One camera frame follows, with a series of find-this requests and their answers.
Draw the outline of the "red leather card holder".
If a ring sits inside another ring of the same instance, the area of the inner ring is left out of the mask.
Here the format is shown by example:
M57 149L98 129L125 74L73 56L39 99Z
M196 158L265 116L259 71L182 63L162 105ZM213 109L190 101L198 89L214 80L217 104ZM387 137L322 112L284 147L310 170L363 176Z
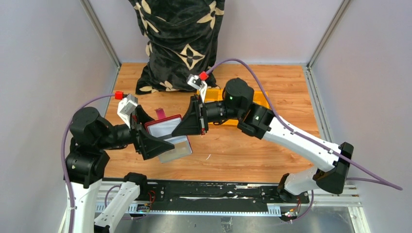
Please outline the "red leather card holder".
M158 156L161 163L168 163L192 154L192 147L187 136L172 136L173 130L181 122L181 115L166 116L163 108L155 109L157 120L145 123L148 133L154 137L172 143L174 149Z

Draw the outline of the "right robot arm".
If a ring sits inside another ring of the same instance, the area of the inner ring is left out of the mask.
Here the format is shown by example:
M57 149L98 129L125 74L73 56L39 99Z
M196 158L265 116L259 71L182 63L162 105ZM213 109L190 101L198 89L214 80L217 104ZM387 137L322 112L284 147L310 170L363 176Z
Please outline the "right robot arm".
M291 202L297 195L322 189L331 194L341 194L345 185L354 147L324 141L289 123L282 117L253 102L254 90L244 80L229 80L221 101L204 102L207 84L197 75L190 75L187 83L199 91L190 98L187 112L172 132L172 136L202 135L208 123L223 123L237 119L242 133L282 145L310 160L313 167L299 173L282 176L277 188L282 202Z

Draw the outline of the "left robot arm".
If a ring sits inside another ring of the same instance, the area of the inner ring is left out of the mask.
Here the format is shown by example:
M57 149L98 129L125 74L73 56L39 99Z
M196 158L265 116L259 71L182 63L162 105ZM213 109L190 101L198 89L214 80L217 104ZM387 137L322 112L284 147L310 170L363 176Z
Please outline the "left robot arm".
M126 123L112 125L94 107L79 109L68 130L72 133L69 154L63 162L68 205L65 232L112 233L134 200L148 197L147 177L128 173L118 193L99 217L95 217L98 192L109 161L108 150L133 145L148 160L174 149L174 144L150 135L144 124L151 121L141 106L127 111Z

